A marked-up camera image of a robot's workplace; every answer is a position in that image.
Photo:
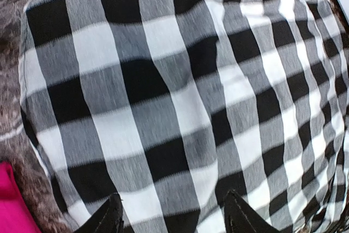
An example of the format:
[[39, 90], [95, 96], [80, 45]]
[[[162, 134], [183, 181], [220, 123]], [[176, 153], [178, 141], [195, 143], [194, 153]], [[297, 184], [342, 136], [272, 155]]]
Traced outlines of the black white plaid shirt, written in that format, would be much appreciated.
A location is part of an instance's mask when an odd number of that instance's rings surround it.
[[226, 232], [234, 190], [279, 232], [347, 221], [348, 35], [327, 0], [31, 0], [25, 131], [73, 229]]

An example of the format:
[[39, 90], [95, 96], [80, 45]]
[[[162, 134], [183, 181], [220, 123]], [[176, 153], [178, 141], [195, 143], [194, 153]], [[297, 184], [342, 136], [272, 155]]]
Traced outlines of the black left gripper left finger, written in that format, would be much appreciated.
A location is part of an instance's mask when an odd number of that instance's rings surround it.
[[114, 193], [74, 233], [123, 233], [123, 207], [119, 194]]

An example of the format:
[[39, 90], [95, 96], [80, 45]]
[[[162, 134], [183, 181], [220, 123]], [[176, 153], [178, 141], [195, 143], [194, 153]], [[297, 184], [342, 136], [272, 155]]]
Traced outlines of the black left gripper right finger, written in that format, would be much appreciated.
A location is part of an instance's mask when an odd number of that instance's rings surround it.
[[228, 233], [279, 233], [234, 190], [225, 197], [224, 221]]

